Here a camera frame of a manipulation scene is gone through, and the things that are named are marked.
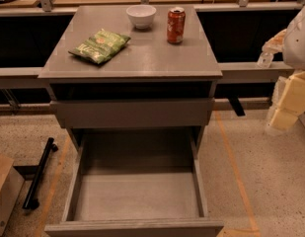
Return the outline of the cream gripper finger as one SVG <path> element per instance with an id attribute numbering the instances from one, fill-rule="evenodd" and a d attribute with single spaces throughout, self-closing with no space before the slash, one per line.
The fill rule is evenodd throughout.
<path id="1" fill-rule="evenodd" d="M 267 131 L 288 131 L 305 112 L 305 71 L 279 77 L 267 114 Z"/>
<path id="2" fill-rule="evenodd" d="M 274 37 L 265 42 L 262 47 L 262 52 L 276 54 L 283 51 L 283 42 L 286 30 L 282 30 Z"/>

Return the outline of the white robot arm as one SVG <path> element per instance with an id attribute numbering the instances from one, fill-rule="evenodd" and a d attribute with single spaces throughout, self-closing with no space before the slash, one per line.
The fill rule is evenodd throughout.
<path id="1" fill-rule="evenodd" d="M 268 114 L 267 132 L 271 134 L 288 131 L 305 112 L 305 5 L 285 30 L 263 45 L 258 66 L 269 68 L 279 52 L 283 62 L 295 72 L 278 81 L 279 93 L 274 96 Z"/>

